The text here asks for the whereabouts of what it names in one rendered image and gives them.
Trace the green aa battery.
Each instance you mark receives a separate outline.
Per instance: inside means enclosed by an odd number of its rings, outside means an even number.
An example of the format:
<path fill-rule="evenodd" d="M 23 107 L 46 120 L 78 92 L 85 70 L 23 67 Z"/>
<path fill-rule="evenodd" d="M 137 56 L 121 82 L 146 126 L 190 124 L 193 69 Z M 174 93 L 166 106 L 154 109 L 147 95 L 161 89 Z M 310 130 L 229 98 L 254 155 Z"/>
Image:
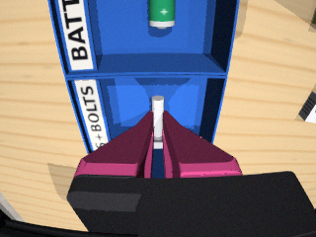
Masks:
<path fill-rule="evenodd" d="M 149 0 L 149 26 L 167 29 L 175 26 L 176 0 Z"/>

